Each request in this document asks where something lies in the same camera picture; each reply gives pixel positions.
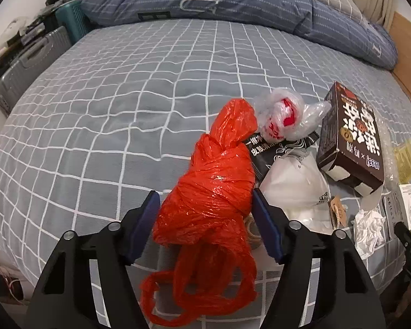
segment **bed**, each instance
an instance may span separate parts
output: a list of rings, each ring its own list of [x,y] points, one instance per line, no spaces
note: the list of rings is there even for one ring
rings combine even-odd
[[[322,100],[334,81],[370,102],[394,144],[411,137],[411,102],[391,73],[338,50],[255,24],[213,19],[163,19],[94,30],[62,55],[26,91],[0,134],[0,248],[35,284],[59,237],[99,231],[136,208],[152,189],[164,199],[189,166],[200,135],[231,98],[249,102],[276,87],[307,103]],[[317,144],[311,147],[316,152]],[[347,234],[360,196],[326,177],[347,206]],[[385,216],[382,201],[378,211]],[[365,260],[382,291],[403,266],[403,248],[389,239]],[[171,268],[174,249],[149,239],[129,268],[137,297],[150,273]],[[302,323],[315,302],[314,260]],[[97,264],[93,295],[106,324]],[[225,317],[202,317],[186,328],[258,328],[280,270],[259,271],[257,299]],[[228,295],[240,280],[235,274]],[[156,311],[179,314],[169,288]]]

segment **clear plastic bag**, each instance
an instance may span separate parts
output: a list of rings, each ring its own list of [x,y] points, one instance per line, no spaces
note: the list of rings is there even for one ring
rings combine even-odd
[[[284,212],[288,219],[298,220],[311,231],[326,235],[333,233],[329,203],[314,205],[307,209],[285,209]]]
[[[300,94],[285,87],[274,89],[266,98],[257,97],[254,106],[260,134],[269,143],[307,136],[331,108],[327,101],[306,105]]]
[[[379,111],[373,108],[376,119],[377,129],[379,131],[380,143],[382,146],[382,159],[384,160],[385,187],[388,190],[394,190],[399,185],[399,173],[394,153],[393,143],[391,141],[390,130],[386,121],[381,117]]]

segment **white plastic bag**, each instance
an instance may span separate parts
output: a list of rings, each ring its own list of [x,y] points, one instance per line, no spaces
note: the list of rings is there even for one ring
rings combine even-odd
[[[326,181],[305,149],[277,158],[259,188],[269,204],[282,209],[307,209],[328,201]]]
[[[306,105],[300,94],[285,87],[254,100],[260,134],[269,143],[307,136],[316,130],[330,108],[327,101]]]
[[[329,187],[307,150],[293,149],[275,160],[260,190],[270,205],[283,209],[289,220],[298,220],[315,232],[332,233]]]

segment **crumpled tissue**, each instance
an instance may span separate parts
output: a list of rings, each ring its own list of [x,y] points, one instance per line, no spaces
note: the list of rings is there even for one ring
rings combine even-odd
[[[363,260],[373,254],[376,246],[384,243],[381,232],[384,221],[385,219],[377,211],[362,209],[352,220],[355,248]]]

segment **red plastic bag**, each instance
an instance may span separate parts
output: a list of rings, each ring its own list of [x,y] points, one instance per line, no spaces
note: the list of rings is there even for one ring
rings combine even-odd
[[[257,271],[244,226],[255,176],[241,141],[256,129],[253,108],[243,99],[229,101],[210,134],[196,142],[189,170],[163,202],[154,240],[182,247],[173,271],[153,273],[141,284],[141,308],[153,323],[182,326],[201,315],[231,314],[255,299]],[[236,267],[243,276],[239,291],[225,298]],[[152,313],[158,283],[173,283],[174,302],[184,310],[174,320]],[[195,294],[185,291],[188,284],[196,286]]]

